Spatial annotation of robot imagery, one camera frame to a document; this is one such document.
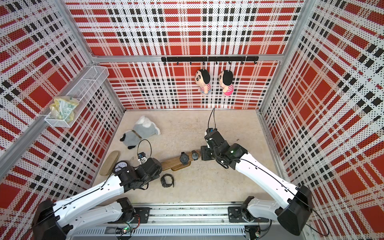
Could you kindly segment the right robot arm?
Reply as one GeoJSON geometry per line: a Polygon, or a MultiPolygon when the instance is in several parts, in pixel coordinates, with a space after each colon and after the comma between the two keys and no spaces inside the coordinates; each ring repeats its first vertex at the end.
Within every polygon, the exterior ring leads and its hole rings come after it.
{"type": "Polygon", "coordinates": [[[314,208],[309,188],[297,187],[283,180],[241,145],[229,145],[217,129],[208,128],[205,140],[219,165],[245,175],[273,198],[273,201],[263,202],[249,196],[241,205],[245,221],[253,222],[257,218],[277,221],[289,233],[295,236],[301,234],[314,208]]]}

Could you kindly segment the wooden watch stand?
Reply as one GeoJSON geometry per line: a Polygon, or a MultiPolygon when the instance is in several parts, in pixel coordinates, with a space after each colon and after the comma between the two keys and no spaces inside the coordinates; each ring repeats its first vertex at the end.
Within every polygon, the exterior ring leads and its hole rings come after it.
{"type": "Polygon", "coordinates": [[[184,169],[184,168],[187,168],[191,165],[191,163],[194,161],[193,158],[192,158],[192,152],[185,152],[189,158],[190,158],[190,161],[187,165],[182,165],[181,162],[180,162],[180,156],[178,157],[175,157],[175,158],[172,158],[172,159],[169,159],[169,160],[166,160],[166,161],[163,161],[161,164],[162,164],[162,169],[163,171],[166,171],[166,170],[172,170],[172,171],[179,171],[181,169],[184,169]]]}

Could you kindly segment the black rugged sport watch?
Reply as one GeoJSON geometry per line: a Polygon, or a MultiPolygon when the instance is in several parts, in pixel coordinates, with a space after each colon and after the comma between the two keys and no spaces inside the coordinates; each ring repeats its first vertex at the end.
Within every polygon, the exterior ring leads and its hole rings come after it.
{"type": "Polygon", "coordinates": [[[193,158],[193,160],[197,161],[199,159],[199,157],[200,157],[200,154],[197,151],[193,150],[192,151],[192,158],[193,158]]]}

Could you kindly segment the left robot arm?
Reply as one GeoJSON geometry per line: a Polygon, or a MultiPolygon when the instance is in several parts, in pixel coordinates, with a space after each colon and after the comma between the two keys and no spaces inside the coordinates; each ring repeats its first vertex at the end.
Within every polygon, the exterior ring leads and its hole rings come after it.
{"type": "Polygon", "coordinates": [[[32,222],[36,240],[67,240],[72,235],[99,224],[124,224],[139,219],[128,198],[102,206],[109,199],[130,190],[144,190],[149,182],[159,178],[161,163],[155,158],[145,159],[132,167],[128,162],[115,164],[104,182],[64,200],[43,201],[32,222]]]}

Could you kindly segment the black round face watch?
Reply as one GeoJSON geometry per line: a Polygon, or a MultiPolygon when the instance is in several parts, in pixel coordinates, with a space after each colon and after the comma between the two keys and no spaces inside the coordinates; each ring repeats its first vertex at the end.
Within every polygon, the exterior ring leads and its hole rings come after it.
{"type": "Polygon", "coordinates": [[[189,156],[185,153],[185,152],[181,152],[181,155],[180,155],[180,162],[182,165],[187,165],[190,161],[190,158],[189,156]]]}

